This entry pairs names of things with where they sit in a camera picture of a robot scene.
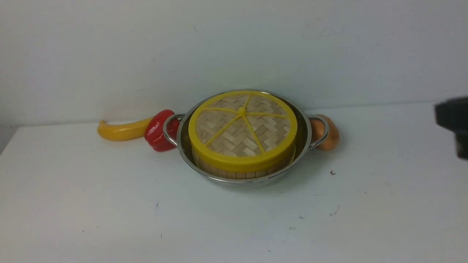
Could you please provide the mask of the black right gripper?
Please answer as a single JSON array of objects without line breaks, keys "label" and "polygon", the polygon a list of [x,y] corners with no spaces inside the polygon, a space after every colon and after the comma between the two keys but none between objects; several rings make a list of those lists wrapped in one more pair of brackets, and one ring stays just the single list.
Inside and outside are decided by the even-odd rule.
[{"label": "black right gripper", "polygon": [[434,106],[437,125],[455,135],[455,147],[460,159],[468,159],[468,97],[456,97]]}]

